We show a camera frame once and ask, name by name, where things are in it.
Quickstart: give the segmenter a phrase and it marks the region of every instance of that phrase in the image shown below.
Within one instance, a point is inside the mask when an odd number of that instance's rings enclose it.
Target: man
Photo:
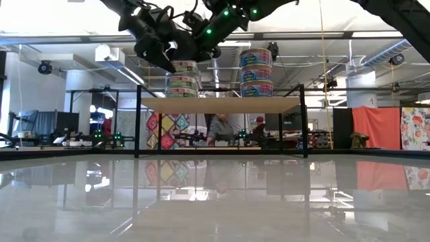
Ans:
[[[233,128],[227,122],[226,114],[217,114],[212,118],[207,138],[208,146],[214,147],[216,139],[225,141],[233,139]]]
[[[257,123],[257,127],[253,129],[253,134],[264,134],[264,128],[266,127],[264,124],[264,118],[259,116],[255,121]]]

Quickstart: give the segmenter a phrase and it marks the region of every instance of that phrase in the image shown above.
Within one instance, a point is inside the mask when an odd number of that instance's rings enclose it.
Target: glossy floor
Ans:
[[[428,167],[352,155],[2,162],[0,241],[428,241]]]

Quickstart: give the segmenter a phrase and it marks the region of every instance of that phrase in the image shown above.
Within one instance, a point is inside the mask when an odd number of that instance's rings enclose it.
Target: wooden shelf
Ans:
[[[300,105],[298,97],[142,98],[142,105],[162,114],[281,114]]]

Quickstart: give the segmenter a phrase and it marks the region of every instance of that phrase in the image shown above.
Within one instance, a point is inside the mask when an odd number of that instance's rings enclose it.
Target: white column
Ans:
[[[70,70],[67,71],[66,90],[88,90],[93,88],[93,74],[88,71]],[[79,113],[79,132],[89,134],[89,119],[91,114],[89,106],[93,95],[91,93],[79,92],[73,94],[73,112]],[[66,93],[64,100],[65,112],[70,111],[70,94]]]
[[[347,87],[377,87],[376,74],[374,68],[347,67]],[[376,91],[347,91],[348,108],[358,108],[366,106],[370,108],[378,107]]]

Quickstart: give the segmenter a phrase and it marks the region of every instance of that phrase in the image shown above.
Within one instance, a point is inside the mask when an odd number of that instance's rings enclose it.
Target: stacked can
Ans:
[[[192,60],[172,62],[175,74],[166,78],[166,97],[198,97],[198,68]]]
[[[256,48],[241,53],[242,97],[271,97],[273,82],[271,81],[271,52]]]

